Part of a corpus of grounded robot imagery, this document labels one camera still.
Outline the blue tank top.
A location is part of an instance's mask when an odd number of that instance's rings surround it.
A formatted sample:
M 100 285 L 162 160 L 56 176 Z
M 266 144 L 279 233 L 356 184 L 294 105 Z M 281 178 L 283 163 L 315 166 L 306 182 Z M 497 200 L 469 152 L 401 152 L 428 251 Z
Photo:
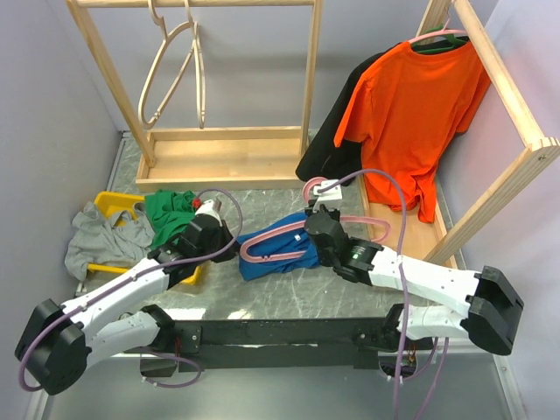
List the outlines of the blue tank top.
M 248 254 L 256 258 L 268 258 L 282 254 L 298 254 L 298 258 L 281 261 L 250 262 L 239 259 L 239 271 L 244 281 L 249 282 L 269 274 L 283 274 L 298 269 L 317 268 L 319 257 L 312 241 L 302 227 L 276 235 L 248 248 Z

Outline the pink hanger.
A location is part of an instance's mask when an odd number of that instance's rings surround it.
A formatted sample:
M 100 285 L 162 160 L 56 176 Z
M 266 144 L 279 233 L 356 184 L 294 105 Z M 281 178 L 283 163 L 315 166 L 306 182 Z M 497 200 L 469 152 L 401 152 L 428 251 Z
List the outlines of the pink hanger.
M 459 29 L 452 29 L 449 28 L 448 25 L 450 23 L 450 19 L 448 18 L 442 25 L 442 27 L 438 30 L 435 31 L 428 31 L 422 35 L 418 35 L 415 38 L 412 38 L 409 40 L 409 43 L 411 45 L 413 44 L 417 44 L 421 41 L 427 40 L 427 39 L 432 39 L 432 38 L 446 38 L 446 37 L 455 37 L 456 35 L 458 36 L 467 36 L 468 33 L 465 30 L 459 30 Z
M 308 203 L 310 202 L 311 200 L 310 197 L 312 195 L 312 188 L 323 180 L 327 180 L 327 179 L 323 177 L 315 177 L 304 184 L 302 194 L 305 201 L 307 201 Z M 259 242 L 263 242 L 266 239 L 270 239 L 276 235 L 290 232 L 291 230 L 294 229 L 304 228 L 307 217 L 308 216 L 305 215 L 304 213 L 293 213 L 261 231 L 255 232 L 253 234 L 245 234 L 240 236 L 238 238 L 238 242 L 241 244 L 240 257 L 252 263 L 281 261 L 281 260 L 286 260 L 291 258 L 298 258 L 297 253 L 272 255 L 271 257 L 265 259 L 256 258 L 249 255 L 249 247 Z M 377 238 L 375 240 L 376 242 L 383 242 L 389 236 L 391 230 L 390 224 L 385 220 L 380 220 L 369 216 L 342 215 L 339 217 L 339 220 L 343 222 L 374 225 L 383 228 L 384 229 L 383 235 Z

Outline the yellow plastic tray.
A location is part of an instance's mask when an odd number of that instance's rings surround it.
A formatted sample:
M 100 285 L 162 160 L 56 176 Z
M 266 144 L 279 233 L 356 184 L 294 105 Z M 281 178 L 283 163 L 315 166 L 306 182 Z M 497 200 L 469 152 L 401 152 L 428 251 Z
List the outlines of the yellow plastic tray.
M 118 192 L 100 192 L 94 203 L 99 207 L 105 217 L 110 217 L 117 211 L 130 210 L 134 203 L 138 201 L 144 202 L 145 197 L 140 195 L 132 195 Z M 195 211 L 200 207 L 200 200 L 195 198 L 192 201 Z M 128 267 L 116 267 L 111 265 L 100 265 L 90 263 L 87 270 L 91 272 L 101 271 L 111 274 L 122 274 Z

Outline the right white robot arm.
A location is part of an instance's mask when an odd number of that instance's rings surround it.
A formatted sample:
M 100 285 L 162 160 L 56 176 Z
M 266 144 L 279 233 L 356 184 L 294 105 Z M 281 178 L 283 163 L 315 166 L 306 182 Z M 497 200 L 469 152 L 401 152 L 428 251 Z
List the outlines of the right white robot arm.
M 524 303 L 504 273 L 491 266 L 480 271 L 452 269 L 392 248 L 349 236 L 329 213 L 310 215 L 304 230 L 321 265 L 355 284 L 365 284 L 428 299 L 430 306 L 396 304 L 387 316 L 383 338 L 393 348 L 412 340 L 461 338 L 478 348 L 511 354 Z

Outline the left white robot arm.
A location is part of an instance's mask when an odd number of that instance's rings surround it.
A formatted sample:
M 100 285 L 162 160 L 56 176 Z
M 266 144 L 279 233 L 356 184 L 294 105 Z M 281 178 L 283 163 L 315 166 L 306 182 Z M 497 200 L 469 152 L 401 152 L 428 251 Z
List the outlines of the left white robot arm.
M 21 389 L 55 396 L 115 354 L 138 347 L 169 349 L 175 322 L 161 308 L 144 307 L 127 320 L 120 315 L 174 287 L 206 261 L 231 260 L 237 249 L 237 237 L 227 223 L 203 214 L 102 287 L 64 304 L 41 302 L 31 312 L 15 350 Z

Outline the middle beige wooden hanger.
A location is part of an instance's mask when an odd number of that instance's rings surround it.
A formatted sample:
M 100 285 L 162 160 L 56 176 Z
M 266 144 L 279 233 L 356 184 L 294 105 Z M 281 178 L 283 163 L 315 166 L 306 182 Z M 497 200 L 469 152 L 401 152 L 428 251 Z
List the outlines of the middle beige wooden hanger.
M 192 51 L 194 54 L 195 66 L 196 108 L 198 125 L 200 129 L 204 129 L 207 109 L 207 84 L 203 53 L 200 43 L 200 28 L 198 22 L 193 19 L 190 2 L 188 0 L 185 0 L 184 4 L 187 20 L 192 29 Z

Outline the green hanger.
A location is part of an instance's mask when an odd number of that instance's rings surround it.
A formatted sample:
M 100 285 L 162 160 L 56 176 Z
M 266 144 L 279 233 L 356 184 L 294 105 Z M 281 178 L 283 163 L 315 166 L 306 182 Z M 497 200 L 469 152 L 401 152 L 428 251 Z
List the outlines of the green hanger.
M 465 34 L 447 34 L 439 35 L 439 37 L 441 40 L 433 41 L 428 44 L 424 43 L 424 41 L 427 41 L 427 38 L 418 40 L 417 42 L 410 41 L 412 50 L 423 55 L 436 55 L 458 49 L 469 41 L 469 38 Z

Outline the pink hanger under orange shirt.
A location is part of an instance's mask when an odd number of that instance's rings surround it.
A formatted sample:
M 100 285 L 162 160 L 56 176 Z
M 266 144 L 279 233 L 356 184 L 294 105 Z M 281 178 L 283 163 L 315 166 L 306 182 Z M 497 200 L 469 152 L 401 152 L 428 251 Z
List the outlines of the pink hanger under orange shirt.
M 413 44 L 417 44 L 421 41 L 427 40 L 427 39 L 432 39 L 432 38 L 446 38 L 446 37 L 455 37 L 456 35 L 458 36 L 467 36 L 468 33 L 465 30 L 459 30 L 459 29 L 452 29 L 449 28 L 448 25 L 450 23 L 450 19 L 448 18 L 442 25 L 442 27 L 438 30 L 435 31 L 428 31 L 422 35 L 418 35 L 415 38 L 412 38 L 409 40 L 409 43 L 411 45 Z

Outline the green shirt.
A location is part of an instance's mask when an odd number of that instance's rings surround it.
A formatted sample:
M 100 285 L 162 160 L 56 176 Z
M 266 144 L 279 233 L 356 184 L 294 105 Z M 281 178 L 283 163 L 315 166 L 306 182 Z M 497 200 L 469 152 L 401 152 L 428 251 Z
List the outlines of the green shirt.
M 184 230 L 195 215 L 195 198 L 196 195 L 191 191 L 164 190 L 145 197 L 146 214 L 155 233 L 150 246 L 152 249 L 164 245 L 172 236 Z

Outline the grey shirt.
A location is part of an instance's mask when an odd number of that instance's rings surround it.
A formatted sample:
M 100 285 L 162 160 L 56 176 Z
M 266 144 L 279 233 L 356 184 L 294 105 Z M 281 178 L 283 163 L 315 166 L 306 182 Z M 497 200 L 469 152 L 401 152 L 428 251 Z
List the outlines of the grey shirt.
M 155 236 L 142 201 L 108 218 L 89 201 L 73 218 L 72 227 L 74 236 L 68 244 L 65 265 L 80 281 L 86 279 L 90 263 L 134 266 L 147 256 Z

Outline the back wooden clothes rack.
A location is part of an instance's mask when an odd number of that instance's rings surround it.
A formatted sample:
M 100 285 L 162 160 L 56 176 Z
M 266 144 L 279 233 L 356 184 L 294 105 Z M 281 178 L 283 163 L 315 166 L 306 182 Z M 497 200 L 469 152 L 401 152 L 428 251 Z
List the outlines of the back wooden clothes rack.
M 295 188 L 295 168 L 307 146 L 323 4 L 320 1 L 189 1 L 191 11 L 203 7 L 308 7 L 311 10 L 306 57 L 302 122 L 298 126 L 158 129 L 155 124 L 174 95 L 188 66 L 194 66 L 193 35 L 184 1 L 69 1 L 66 6 L 101 76 L 112 94 L 142 156 L 136 186 L 143 192 L 218 186 L 232 190 Z M 90 15 L 93 8 L 145 8 L 161 31 L 162 42 L 150 66 L 138 104 L 128 97 L 122 80 Z M 178 75 L 152 116 L 145 103 L 158 67 L 181 33 L 192 40 Z

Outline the wooden clothes rack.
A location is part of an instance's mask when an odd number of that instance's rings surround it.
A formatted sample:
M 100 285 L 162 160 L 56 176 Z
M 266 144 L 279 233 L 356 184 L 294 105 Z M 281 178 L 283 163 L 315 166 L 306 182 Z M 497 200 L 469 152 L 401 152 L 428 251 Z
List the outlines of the wooden clothes rack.
M 308 7 L 311 10 L 306 57 L 302 122 L 298 126 L 158 129 L 155 124 L 174 95 L 188 66 L 194 66 L 193 35 L 184 1 L 69 1 L 66 6 L 101 76 L 112 94 L 142 156 L 136 186 L 143 192 L 218 186 L 232 190 L 295 188 L 295 168 L 307 146 L 323 4 L 320 1 L 189 1 L 191 11 L 203 7 Z M 161 31 L 162 42 L 150 66 L 138 104 L 128 97 L 122 80 L 90 15 L 93 8 L 145 8 Z M 192 40 L 178 75 L 152 116 L 145 103 L 158 67 L 181 33 Z
M 444 154 L 436 220 L 370 204 L 389 246 L 434 262 L 550 272 L 559 265 L 559 4 L 498 1 L 486 22 L 454 4 L 491 76 L 468 131 Z

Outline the right wooden clothes rack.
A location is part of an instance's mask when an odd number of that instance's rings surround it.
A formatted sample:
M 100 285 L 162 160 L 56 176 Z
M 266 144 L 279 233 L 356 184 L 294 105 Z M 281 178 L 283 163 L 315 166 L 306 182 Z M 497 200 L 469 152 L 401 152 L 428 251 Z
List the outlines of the right wooden clothes rack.
M 559 265 L 559 4 L 498 1 L 486 22 L 454 4 L 491 76 L 468 131 L 444 154 L 436 220 L 370 204 L 389 246 L 434 262 L 550 272 Z

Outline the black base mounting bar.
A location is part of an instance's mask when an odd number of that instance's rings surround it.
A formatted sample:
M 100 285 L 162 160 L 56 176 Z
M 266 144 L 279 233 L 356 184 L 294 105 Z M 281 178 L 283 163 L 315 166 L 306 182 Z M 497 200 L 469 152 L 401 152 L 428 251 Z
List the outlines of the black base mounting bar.
M 397 351 L 400 333 L 385 318 L 177 321 L 147 348 L 177 354 L 202 369 L 377 369 L 379 354 Z

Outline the orange t-shirt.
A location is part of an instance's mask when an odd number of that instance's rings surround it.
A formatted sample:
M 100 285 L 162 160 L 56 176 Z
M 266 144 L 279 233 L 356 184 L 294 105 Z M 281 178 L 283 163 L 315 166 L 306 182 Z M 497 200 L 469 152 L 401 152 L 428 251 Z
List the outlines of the orange t-shirt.
M 436 55 L 403 42 L 369 66 L 333 137 L 336 147 L 360 144 L 369 201 L 416 209 L 432 223 L 439 159 L 468 130 L 489 85 L 471 42 Z

